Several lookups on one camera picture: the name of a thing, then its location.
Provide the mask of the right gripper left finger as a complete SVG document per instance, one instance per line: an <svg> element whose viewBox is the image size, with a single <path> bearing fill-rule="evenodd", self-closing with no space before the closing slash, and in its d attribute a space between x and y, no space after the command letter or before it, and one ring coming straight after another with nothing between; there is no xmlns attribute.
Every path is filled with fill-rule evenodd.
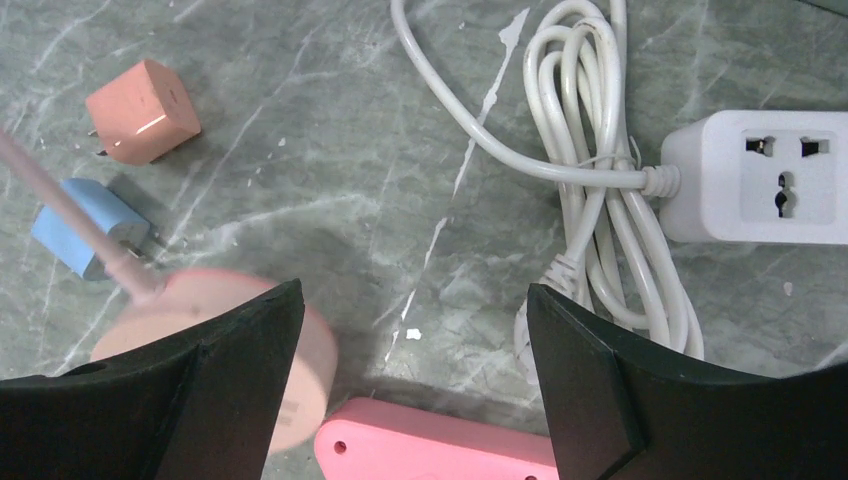
<svg viewBox="0 0 848 480"><path fill-rule="evenodd" d="M258 479L305 315L299 280L63 375L1 384L5 479Z"/></svg>

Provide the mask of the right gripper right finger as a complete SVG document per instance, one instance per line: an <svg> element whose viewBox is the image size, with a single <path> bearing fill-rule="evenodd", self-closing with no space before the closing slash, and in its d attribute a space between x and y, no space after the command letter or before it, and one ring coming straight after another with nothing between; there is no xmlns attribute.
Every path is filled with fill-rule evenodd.
<svg viewBox="0 0 848 480"><path fill-rule="evenodd" d="M769 378L680 354L552 288L527 294L563 479L843 479L847 367Z"/></svg>

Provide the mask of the white power strip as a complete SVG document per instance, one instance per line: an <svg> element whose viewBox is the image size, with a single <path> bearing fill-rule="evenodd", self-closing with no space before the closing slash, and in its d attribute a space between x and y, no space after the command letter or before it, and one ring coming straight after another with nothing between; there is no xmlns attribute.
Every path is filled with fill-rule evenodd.
<svg viewBox="0 0 848 480"><path fill-rule="evenodd" d="M661 163L681 174L659 213L674 241L847 242L844 112L720 111L669 134Z"/></svg>

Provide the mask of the pink triangular socket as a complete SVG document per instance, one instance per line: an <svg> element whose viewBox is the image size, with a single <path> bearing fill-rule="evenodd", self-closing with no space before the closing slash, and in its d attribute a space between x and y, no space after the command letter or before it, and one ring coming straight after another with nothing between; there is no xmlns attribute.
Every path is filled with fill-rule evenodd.
<svg viewBox="0 0 848 480"><path fill-rule="evenodd" d="M551 440L371 398L353 398L317 432L327 479L557 479Z"/></svg>

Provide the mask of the round pink socket hub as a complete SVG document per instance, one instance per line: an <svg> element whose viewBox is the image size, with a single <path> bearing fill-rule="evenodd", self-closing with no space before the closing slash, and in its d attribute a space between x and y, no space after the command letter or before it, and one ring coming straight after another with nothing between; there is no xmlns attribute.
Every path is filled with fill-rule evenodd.
<svg viewBox="0 0 848 480"><path fill-rule="evenodd" d="M237 271L199 268L168 277L162 293L130 305L92 350L99 361L159 340L228 312L278 283ZM304 319L277 422L271 454L297 447L323 422L338 365L338 345L325 319L310 306Z"/></svg>

